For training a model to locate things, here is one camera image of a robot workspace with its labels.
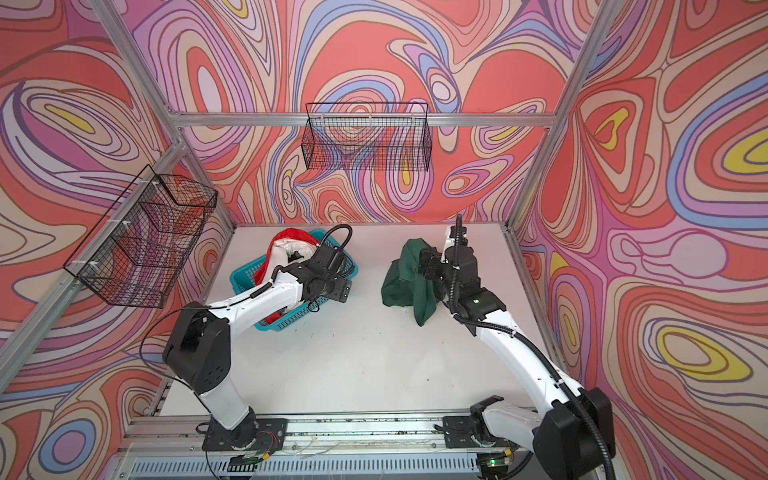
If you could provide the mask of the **green t shirt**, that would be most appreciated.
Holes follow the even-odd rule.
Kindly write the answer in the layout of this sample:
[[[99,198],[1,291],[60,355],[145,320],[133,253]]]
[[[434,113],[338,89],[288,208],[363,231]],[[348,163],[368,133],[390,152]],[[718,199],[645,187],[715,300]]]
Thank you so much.
[[[438,302],[443,299],[440,281],[429,280],[419,272],[421,253],[433,250],[422,238],[407,240],[400,256],[392,261],[380,290],[385,306],[411,307],[419,327],[434,315]]]

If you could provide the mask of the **teal plastic laundry basket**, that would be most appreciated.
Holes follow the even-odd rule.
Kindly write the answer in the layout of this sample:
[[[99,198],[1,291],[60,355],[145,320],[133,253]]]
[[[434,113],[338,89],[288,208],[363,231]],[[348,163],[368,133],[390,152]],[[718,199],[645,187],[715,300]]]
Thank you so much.
[[[352,234],[353,229],[350,225],[338,224],[325,231],[321,238],[314,238],[318,240],[318,248],[320,245],[329,244],[345,251]],[[345,253],[354,265],[354,270],[349,277],[352,281],[357,267],[346,251]],[[316,313],[323,303],[332,301],[318,298],[315,301],[306,302],[302,299],[303,284],[300,269],[305,261],[307,260],[277,267],[270,280],[217,302],[216,305],[227,314],[232,331],[242,333],[251,326],[263,331],[281,330],[291,323],[294,317]]]

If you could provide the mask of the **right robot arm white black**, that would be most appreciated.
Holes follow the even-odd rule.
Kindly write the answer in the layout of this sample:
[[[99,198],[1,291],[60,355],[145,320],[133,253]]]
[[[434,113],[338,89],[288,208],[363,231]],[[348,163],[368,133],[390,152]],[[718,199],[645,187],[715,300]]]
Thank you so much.
[[[580,479],[594,472],[616,478],[611,401],[557,367],[500,298],[482,285],[461,219],[447,229],[443,250],[421,253],[419,269],[440,282],[453,319],[498,356],[533,402],[530,410],[501,397],[474,405],[470,417],[481,440],[507,440],[527,450],[551,479]]]

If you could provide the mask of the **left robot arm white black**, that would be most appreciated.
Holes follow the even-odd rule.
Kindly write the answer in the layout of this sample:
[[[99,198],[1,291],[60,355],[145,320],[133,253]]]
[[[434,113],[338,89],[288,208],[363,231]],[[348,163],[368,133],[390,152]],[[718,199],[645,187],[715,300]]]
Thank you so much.
[[[309,258],[275,267],[263,283],[226,300],[179,310],[163,362],[207,409],[228,447],[250,449],[263,432],[232,379],[238,337],[276,313],[315,308],[320,299],[346,302],[354,263],[345,247],[352,235],[350,225],[335,225]]]

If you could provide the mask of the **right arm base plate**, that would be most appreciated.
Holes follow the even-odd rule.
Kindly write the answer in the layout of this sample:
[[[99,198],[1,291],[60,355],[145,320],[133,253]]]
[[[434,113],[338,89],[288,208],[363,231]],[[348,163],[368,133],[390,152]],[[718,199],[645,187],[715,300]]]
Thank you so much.
[[[512,448],[509,440],[492,436],[485,427],[480,426],[472,416],[444,416],[434,429],[443,435],[445,446],[449,449],[469,448]]]

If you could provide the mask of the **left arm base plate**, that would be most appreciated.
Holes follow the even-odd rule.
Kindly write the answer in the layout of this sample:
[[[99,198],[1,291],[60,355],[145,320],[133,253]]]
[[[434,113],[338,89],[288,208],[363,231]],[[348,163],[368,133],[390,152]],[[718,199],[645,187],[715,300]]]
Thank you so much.
[[[230,431],[211,418],[205,431],[202,450],[272,454],[283,448],[287,426],[286,418],[255,418]]]

